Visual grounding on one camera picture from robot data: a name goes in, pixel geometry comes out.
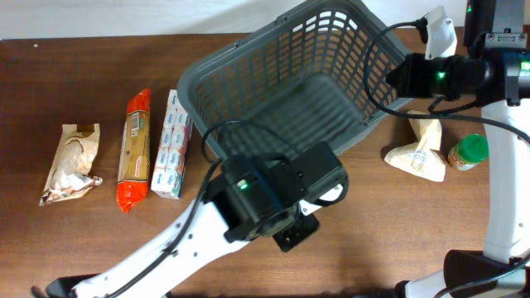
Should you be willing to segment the white tissue multipack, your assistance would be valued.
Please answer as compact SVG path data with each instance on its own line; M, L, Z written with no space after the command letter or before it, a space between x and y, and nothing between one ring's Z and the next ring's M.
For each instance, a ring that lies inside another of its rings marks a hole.
M151 190L166 199L179 199L193 122L181 105L176 89L169 92L166 113L152 175Z

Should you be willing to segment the grey plastic shopping basket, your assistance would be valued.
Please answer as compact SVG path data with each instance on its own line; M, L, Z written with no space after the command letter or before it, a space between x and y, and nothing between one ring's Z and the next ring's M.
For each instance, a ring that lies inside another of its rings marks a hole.
M405 104L384 77L406 54L362 2L306 1L192 65L177 94L216 156L341 154Z

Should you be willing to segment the spaghetti packet with orange ends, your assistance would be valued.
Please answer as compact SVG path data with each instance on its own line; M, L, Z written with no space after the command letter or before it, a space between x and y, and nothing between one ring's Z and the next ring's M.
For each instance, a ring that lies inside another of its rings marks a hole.
M128 102L118 167L116 200L126 214L147 197L150 171L151 90Z

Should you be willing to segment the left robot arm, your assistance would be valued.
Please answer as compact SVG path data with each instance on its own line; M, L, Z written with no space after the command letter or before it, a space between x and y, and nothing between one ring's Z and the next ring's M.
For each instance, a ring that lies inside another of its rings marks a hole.
M167 229L106 272L64 276L35 297L168 297L202 267L256 238L289 252L315 233L314 213L343 200L349 178L330 147L218 159L196 199Z

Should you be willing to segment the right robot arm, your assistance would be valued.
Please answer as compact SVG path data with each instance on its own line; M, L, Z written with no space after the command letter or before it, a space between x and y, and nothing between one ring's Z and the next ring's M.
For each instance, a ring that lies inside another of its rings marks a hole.
M436 7L417 21L424 54L387 75L401 98L473 94L489 146L489 225L480 252L452 250L441 271L400 286L404 297L529 294L529 50L522 1L470 1L457 55L452 20Z

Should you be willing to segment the beige paper flour bag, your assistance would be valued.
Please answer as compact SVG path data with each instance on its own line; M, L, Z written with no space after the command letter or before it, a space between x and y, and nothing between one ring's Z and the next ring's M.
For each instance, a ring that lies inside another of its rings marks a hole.
M443 182L446 165L439 157L442 126L438 119L409 118L416 141L392 149L384 161L409 174L434 182Z

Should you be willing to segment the green lidded spice jar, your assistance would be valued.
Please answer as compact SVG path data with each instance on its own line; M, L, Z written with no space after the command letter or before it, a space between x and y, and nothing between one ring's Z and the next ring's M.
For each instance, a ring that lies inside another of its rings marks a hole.
M447 161L459 171L468 171L488 157L489 145L486 137L470 134L450 149Z

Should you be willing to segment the crumpled brown snack bag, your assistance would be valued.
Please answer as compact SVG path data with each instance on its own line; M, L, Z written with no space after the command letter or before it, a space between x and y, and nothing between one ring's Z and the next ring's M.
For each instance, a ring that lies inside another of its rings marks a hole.
M63 124L60 141L39 202L40 206L83 197L103 179L90 171L99 149L98 123Z

